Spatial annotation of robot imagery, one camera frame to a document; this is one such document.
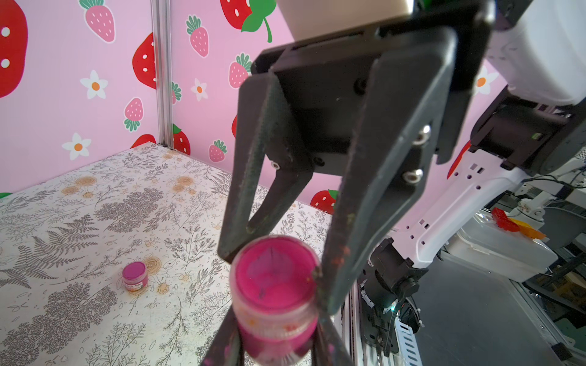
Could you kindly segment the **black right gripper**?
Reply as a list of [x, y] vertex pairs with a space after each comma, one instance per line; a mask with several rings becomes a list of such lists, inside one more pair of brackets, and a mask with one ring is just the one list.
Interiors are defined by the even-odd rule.
[[[313, 173], [344, 174], [317, 290], [335, 314], [421, 196], [424, 180], [404, 173], [452, 158], [495, 12], [493, 1], [451, 1], [264, 50], [239, 91], [218, 255], [231, 263], [270, 234]], [[279, 167], [253, 211], [265, 160]]]

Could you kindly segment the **white plastic storage box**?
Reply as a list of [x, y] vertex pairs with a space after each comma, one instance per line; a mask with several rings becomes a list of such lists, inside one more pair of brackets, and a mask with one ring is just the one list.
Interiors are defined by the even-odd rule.
[[499, 228], [486, 210], [475, 213], [449, 239], [447, 252], [515, 282], [547, 273], [558, 259], [542, 241]]

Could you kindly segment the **floral patterned table mat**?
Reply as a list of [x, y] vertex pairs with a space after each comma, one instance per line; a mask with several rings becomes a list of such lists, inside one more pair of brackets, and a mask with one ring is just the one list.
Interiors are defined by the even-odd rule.
[[[145, 144], [1, 200], [1, 363], [197, 365], [230, 306], [231, 177]], [[122, 271], [146, 265], [130, 292]]]

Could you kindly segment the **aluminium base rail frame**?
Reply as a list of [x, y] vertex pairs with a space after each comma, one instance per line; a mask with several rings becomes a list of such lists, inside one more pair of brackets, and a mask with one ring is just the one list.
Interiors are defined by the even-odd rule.
[[396, 303], [378, 314], [365, 291], [366, 277], [352, 286], [334, 325], [353, 365], [422, 365], [413, 329], [393, 315]]

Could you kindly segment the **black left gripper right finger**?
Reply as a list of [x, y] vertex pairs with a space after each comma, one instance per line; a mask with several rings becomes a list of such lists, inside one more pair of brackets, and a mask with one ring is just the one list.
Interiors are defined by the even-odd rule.
[[321, 311], [314, 332], [311, 349], [313, 366], [352, 366], [352, 358], [346, 350], [331, 317]]

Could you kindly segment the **magenta paint jar with label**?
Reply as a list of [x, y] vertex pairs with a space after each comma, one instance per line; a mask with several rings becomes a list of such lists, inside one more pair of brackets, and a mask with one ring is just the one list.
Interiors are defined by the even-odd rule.
[[149, 280], [146, 265], [141, 261], [129, 263], [122, 271], [122, 280], [127, 291], [146, 288]]

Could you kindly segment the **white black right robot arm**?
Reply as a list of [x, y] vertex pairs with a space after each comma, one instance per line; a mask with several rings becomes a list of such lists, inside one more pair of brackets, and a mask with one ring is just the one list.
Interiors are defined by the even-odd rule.
[[585, 145], [583, 1], [282, 4], [294, 42], [240, 87], [218, 255], [232, 305], [205, 365], [350, 365], [333, 323], [357, 282], [361, 336], [395, 329], [478, 210]]

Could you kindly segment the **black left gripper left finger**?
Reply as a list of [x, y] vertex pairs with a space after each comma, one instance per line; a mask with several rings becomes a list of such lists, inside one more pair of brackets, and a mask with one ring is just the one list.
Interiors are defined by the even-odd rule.
[[243, 346], [233, 308], [227, 311], [201, 366], [242, 366]]

